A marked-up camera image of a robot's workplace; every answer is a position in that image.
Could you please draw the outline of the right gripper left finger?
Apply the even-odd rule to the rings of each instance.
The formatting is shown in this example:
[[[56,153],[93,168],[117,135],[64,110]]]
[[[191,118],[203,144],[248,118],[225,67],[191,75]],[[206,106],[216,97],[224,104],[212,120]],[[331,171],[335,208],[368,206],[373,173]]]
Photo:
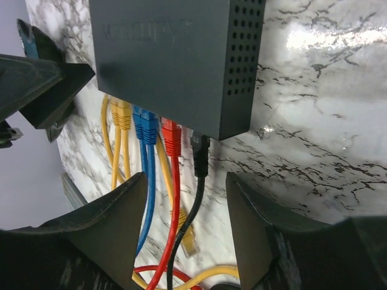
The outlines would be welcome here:
[[[1,231],[1,288],[133,289],[147,192],[137,173],[39,227]]]

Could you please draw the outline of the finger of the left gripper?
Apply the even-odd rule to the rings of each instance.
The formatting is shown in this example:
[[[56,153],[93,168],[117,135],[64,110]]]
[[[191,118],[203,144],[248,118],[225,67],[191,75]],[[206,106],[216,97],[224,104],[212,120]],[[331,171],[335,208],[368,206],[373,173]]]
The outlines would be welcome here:
[[[48,129],[94,77],[85,63],[1,55],[1,121],[19,111],[35,129]]]

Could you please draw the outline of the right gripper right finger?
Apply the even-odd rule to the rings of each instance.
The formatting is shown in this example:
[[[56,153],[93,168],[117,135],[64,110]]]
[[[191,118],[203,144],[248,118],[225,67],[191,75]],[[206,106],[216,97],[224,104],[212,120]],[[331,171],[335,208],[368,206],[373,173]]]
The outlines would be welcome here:
[[[242,289],[385,289],[386,217],[307,218],[226,177]]]

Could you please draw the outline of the black network switch box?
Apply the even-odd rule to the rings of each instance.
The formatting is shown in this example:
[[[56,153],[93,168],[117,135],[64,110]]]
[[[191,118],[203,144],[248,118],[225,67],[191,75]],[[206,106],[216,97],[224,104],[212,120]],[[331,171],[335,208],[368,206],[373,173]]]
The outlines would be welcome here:
[[[265,2],[92,0],[98,89],[221,141],[250,128]]]

